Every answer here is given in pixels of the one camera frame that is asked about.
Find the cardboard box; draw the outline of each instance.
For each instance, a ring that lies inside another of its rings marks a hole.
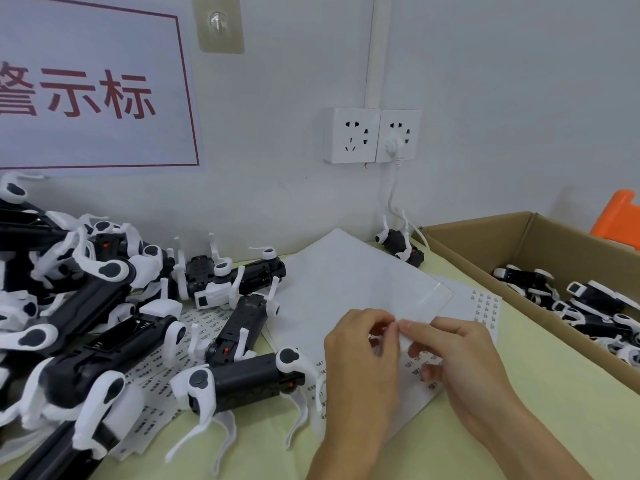
[[[552,286],[563,299],[569,298],[569,283],[595,280],[640,302],[640,253],[531,212],[430,226],[422,231],[432,251],[640,394],[638,370],[492,277],[496,267],[506,264],[528,271],[541,268],[554,275]],[[625,313],[640,319],[636,310]]]

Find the table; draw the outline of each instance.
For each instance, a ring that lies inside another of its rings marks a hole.
[[[445,259],[425,250],[420,269],[469,286],[482,287]],[[255,350],[271,352],[260,337]],[[555,336],[502,304],[498,351],[509,378],[538,416],[596,479],[638,476],[640,396],[613,379]],[[235,411],[236,444],[223,460],[223,479],[301,479],[319,445],[309,426],[298,432],[292,450],[284,439],[297,418],[292,404],[273,398]],[[197,423],[185,412],[156,437],[142,456],[123,463],[103,461],[93,480],[204,480],[223,441],[212,426],[180,450],[169,465],[165,453]],[[24,459],[0,467],[8,478]],[[460,425],[445,394],[437,396],[384,448],[373,479],[500,479],[492,457]]]

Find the orange chair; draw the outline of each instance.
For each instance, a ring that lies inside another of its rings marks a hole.
[[[640,251],[640,205],[631,203],[635,196],[633,190],[614,193],[591,233]]]

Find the electrical socket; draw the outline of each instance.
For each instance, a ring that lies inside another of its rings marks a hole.
[[[394,109],[382,111],[380,114],[380,131],[378,132],[378,151],[376,163],[392,162],[394,157],[387,152],[389,140],[400,140],[398,154],[402,160],[413,160],[420,136],[420,120],[422,111]]]
[[[376,161],[379,129],[379,109],[327,109],[324,120],[324,160],[329,163]]]

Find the white cable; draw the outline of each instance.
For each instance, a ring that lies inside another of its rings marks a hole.
[[[391,157],[394,158],[394,160],[396,162],[396,174],[394,175],[394,183],[391,186],[391,192],[389,192],[389,200],[387,202],[387,208],[388,208],[389,212],[391,212],[391,214],[393,214],[398,219],[404,219],[404,217],[402,217],[401,215],[396,213],[391,204],[392,204],[392,201],[394,199],[394,195],[396,193],[396,187],[398,185],[398,175],[400,174],[400,167],[402,166],[402,161],[403,161],[402,157],[400,156],[400,154],[398,152],[398,149],[402,144],[403,144],[403,142],[402,142],[402,140],[400,138],[398,138],[398,136],[396,136],[396,140],[395,141],[388,140],[386,142],[386,144],[385,144],[385,148],[387,150],[387,153],[389,155],[391,155]],[[420,236],[420,238],[422,240],[422,243],[424,244],[424,247],[426,247],[428,250],[431,250],[431,248],[429,247],[429,243],[427,242],[427,239],[425,238],[424,234],[421,233],[420,229],[418,229],[418,227],[413,225],[409,220],[407,220],[407,222],[412,227],[412,229],[418,233],[418,235]]]

